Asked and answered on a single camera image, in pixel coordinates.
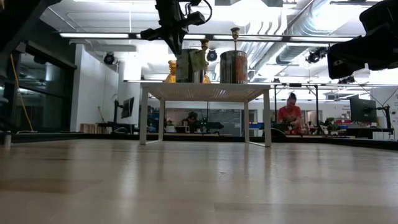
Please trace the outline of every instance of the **red shirt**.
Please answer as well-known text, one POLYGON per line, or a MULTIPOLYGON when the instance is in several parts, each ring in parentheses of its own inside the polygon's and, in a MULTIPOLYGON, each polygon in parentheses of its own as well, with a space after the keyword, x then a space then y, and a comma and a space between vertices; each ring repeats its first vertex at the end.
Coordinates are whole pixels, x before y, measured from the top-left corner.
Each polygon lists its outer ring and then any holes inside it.
POLYGON ((286 106, 279 109, 278 121, 288 119, 289 116, 292 117, 289 119, 291 121, 295 121, 297 120, 297 118, 301 118, 301 109, 298 106, 294 106, 289 110, 286 108, 286 106))

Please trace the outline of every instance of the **wooden floor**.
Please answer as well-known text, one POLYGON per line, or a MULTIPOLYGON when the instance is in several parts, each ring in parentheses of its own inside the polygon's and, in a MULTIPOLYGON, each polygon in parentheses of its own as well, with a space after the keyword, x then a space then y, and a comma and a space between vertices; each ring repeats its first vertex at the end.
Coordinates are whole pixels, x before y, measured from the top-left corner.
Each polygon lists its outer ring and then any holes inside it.
POLYGON ((398 153, 77 140, 0 150, 0 223, 398 223, 398 153))

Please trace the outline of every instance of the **yellow cable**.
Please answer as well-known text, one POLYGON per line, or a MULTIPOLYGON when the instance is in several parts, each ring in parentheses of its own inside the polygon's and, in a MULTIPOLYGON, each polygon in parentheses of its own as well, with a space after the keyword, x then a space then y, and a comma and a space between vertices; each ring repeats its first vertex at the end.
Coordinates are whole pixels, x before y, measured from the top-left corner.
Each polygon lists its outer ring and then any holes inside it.
POLYGON ((17 85, 19 96, 21 97, 22 107, 24 108, 25 116, 26 116, 27 122, 29 123, 30 130, 33 131, 32 123, 30 122, 29 116, 27 115, 27 111, 26 111, 26 108, 25 108, 24 98, 22 97, 21 91, 19 89, 19 81, 18 81, 18 77, 17 77, 17 72, 15 70, 14 57, 12 56, 12 54, 10 54, 10 58, 11 58, 12 70, 14 71, 15 83, 17 85))

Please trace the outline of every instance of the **white table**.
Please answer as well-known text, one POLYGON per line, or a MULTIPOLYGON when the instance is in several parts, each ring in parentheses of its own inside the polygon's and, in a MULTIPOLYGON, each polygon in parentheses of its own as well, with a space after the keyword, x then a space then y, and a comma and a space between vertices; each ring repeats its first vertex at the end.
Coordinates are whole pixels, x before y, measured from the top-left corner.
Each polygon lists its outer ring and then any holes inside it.
MULTIPOLYGON (((160 100, 159 127, 164 126, 166 101, 208 101, 208 102, 242 102, 244 104, 244 140, 249 140, 249 102, 260 95, 264 95, 264 135, 265 147, 271 146, 271 119, 269 104, 269 85, 253 84, 199 84, 199 83, 141 83, 141 128, 139 132, 140 144, 146 145, 147 130, 143 124, 147 123, 149 93, 160 100)), ((159 140, 163 141, 163 128, 159 128, 159 140)))

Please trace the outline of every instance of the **table leg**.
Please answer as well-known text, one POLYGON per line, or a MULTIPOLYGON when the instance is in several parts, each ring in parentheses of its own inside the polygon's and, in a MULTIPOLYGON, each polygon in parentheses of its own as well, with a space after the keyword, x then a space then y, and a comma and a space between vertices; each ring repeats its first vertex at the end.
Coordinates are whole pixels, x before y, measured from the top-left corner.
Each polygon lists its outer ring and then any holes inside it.
POLYGON ((148 88, 142 87, 141 120, 139 126, 139 142, 147 144, 147 120, 148 120, 148 88))
POLYGON ((160 141, 163 141, 164 113, 165 113, 165 100, 160 99, 160 111, 159 111, 159 140, 160 141))
POLYGON ((262 120, 264 122, 264 136, 266 138, 266 147, 271 147, 272 137, 271 137, 271 114, 269 106, 269 90, 264 91, 264 110, 262 114, 262 120))
POLYGON ((244 102, 244 141, 250 142, 249 135, 249 102, 244 102))

